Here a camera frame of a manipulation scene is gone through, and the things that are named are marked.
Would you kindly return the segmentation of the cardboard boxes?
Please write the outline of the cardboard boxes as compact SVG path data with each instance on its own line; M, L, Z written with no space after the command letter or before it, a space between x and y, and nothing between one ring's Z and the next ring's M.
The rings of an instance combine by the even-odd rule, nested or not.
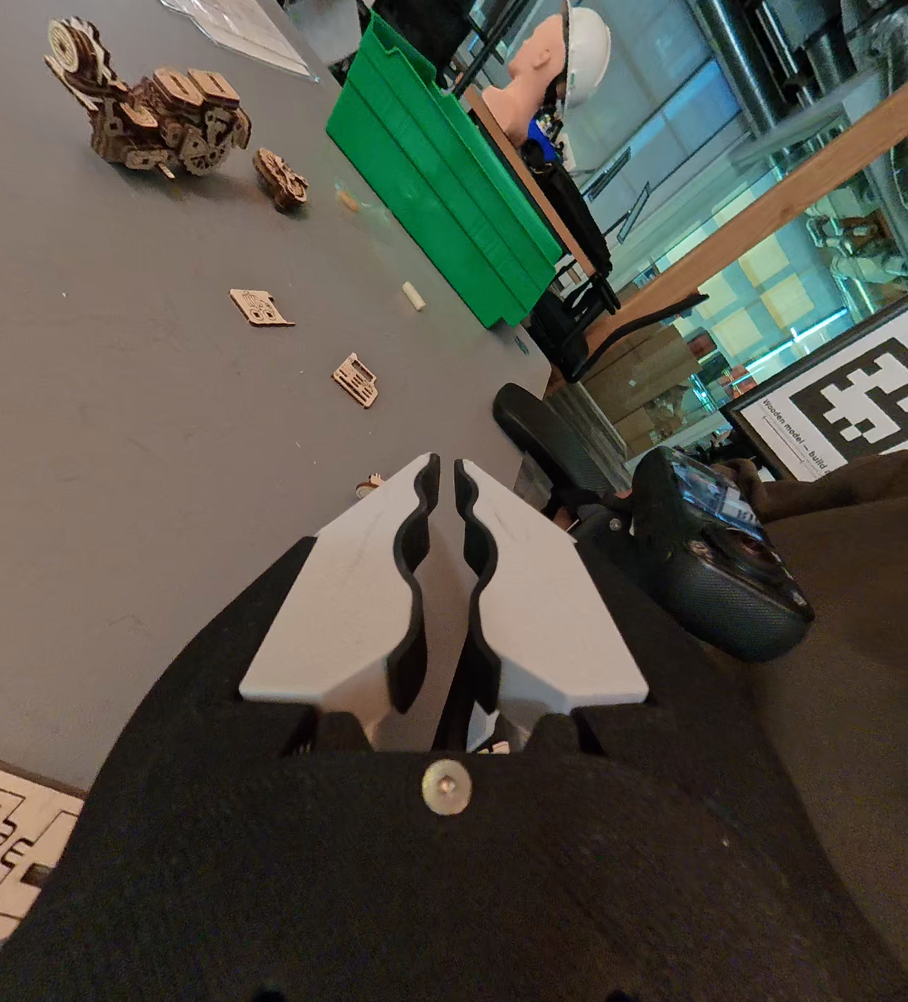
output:
M616 344L582 383L635 457L683 427L696 406L687 405L685 397L699 371L679 330L655 325Z

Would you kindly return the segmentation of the flat wooden cutout piece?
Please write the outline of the flat wooden cutout piece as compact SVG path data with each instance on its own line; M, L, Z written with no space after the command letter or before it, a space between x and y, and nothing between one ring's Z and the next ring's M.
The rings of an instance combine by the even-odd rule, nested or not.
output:
M377 377L351 353L332 374L333 382L363 409L369 409L377 401Z
M231 289L230 299L247 322L256 328L293 328L296 323L286 319L272 295L265 291Z

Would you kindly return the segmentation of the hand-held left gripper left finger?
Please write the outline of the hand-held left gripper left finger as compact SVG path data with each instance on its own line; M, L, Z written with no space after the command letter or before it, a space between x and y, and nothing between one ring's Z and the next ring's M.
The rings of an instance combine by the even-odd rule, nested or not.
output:
M428 661L415 571L430 549L440 473L438 454L415 458L310 540L242 699L347 712L372 746L388 717L408 712Z

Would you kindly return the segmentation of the clear plastic sleeve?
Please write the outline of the clear plastic sleeve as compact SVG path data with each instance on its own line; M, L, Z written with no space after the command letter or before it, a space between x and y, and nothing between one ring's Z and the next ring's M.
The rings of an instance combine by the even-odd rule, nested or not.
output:
M212 43L318 83L320 78L256 1L161 1L191 20Z

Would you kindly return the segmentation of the wooden beam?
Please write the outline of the wooden beam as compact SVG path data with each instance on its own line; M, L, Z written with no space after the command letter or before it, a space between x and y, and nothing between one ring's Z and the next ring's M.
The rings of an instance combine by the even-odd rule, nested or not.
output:
M622 338L704 300L700 286L908 138L908 82L719 230L586 330L595 364Z

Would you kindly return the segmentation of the mannequin head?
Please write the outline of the mannequin head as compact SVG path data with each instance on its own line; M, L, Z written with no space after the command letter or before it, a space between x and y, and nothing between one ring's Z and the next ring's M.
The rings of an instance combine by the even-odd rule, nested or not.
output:
M527 140L531 121L545 106L549 88L564 72L564 35L562 13L544 19L510 60L510 82L502 88L482 90L482 100L515 149Z

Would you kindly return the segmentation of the large wooden model vehicle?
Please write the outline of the large wooden model vehicle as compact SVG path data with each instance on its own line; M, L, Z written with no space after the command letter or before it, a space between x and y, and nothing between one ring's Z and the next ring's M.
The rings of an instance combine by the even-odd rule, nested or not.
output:
M104 161L173 180L178 171L208 176L247 149L252 122L221 73L160 67L128 84L90 21L51 19L47 38L44 63L85 110L90 146Z

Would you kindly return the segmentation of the wooden table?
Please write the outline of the wooden table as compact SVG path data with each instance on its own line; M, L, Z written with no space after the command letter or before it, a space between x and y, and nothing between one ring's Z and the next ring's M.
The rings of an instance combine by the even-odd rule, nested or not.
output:
M576 267L582 270L586 279L593 280L596 277L593 263L536 183L528 166L487 107L481 91L474 84L469 84L463 96L470 112L476 117L482 134L490 142L490 145L498 151L510 174L522 185L548 229L556 235L564 249L575 259Z

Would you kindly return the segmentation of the white hard hat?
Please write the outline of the white hard hat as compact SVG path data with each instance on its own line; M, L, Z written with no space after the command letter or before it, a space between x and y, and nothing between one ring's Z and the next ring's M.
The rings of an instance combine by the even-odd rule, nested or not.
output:
M612 38L603 17L586 6L564 2L562 24L565 64L556 100L560 126L557 142L566 170L574 171L576 163L566 130L567 119L598 90L610 65Z

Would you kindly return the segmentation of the laser-cut plywood sheet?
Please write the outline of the laser-cut plywood sheet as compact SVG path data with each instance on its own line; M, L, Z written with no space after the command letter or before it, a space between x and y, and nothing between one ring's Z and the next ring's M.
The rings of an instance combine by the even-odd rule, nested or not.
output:
M37 901L85 802L0 770L0 942Z

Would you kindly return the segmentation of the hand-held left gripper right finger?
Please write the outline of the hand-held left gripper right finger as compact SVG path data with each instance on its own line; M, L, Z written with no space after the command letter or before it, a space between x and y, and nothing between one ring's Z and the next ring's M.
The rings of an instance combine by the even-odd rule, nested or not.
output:
M498 714L532 733L548 714L641 705L649 695L576 542L477 464L458 460L464 558L476 574L453 678L453 746Z

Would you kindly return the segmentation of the black office chair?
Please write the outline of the black office chair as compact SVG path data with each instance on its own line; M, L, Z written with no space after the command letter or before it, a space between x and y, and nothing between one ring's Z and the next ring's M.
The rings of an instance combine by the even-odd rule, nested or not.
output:
M528 317L527 330L552 368L557 370L559 382L575 384L629 335L682 317L708 298L707 294L696 291L669 307L617 325L593 350L587 342L587 331L603 314L614 317L622 307L610 281L598 275L564 299L552 291L542 294Z
M580 436L547 403L507 383L493 400L492 414L549 480L548 502L541 511L545 517L554 519L564 511L572 521L582 521L587 508L602 508L623 519L631 515L630 501L617 493Z

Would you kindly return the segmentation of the silver ventilation ducts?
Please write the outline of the silver ventilation ducts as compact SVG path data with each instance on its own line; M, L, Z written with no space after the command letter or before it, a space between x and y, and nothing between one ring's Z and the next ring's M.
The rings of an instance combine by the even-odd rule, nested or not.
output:
M688 2L740 103L745 134L698 173L732 194L772 169L783 177L908 83L908 2ZM845 185L853 216L877 207L908 277L908 136Z

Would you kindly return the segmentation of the framed marker sign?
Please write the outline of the framed marker sign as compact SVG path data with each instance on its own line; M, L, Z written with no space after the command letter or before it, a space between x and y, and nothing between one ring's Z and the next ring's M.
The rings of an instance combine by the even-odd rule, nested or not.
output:
M778 479L908 450L908 294L722 412Z

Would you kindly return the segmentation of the small wooden gear assembly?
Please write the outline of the small wooden gear assembly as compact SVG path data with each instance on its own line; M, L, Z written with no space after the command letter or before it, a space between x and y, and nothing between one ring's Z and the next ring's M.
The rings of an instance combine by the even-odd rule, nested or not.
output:
M271 197L277 211L289 212L307 206L309 182L291 169L283 157L260 147L252 163L262 188Z

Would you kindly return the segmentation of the grey desk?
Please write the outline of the grey desk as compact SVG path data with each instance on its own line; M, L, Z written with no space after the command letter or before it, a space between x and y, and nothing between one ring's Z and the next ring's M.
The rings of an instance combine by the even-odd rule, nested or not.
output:
M338 88L275 2L318 83L212 43L160 2L0 2L0 766L90 789L160 673L357 483L443 462L418 571L431 671L388 747L429 745L465 634L469 573L452 465L513 486L505 383L540 395L520 327L483 327L379 207L325 132ZM129 82L220 72L310 206L272 208L247 153L167 181L104 162L43 62L50 19L93 22ZM402 293L411 282L426 307ZM293 328L251 326L231 289L272 295ZM363 409L333 382L351 353Z

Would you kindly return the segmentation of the green plastic storage bin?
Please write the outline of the green plastic storage bin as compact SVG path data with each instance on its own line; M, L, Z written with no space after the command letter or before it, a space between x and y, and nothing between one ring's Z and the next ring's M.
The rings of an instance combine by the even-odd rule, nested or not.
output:
M370 15L326 132L485 328L520 324L561 247L436 70Z

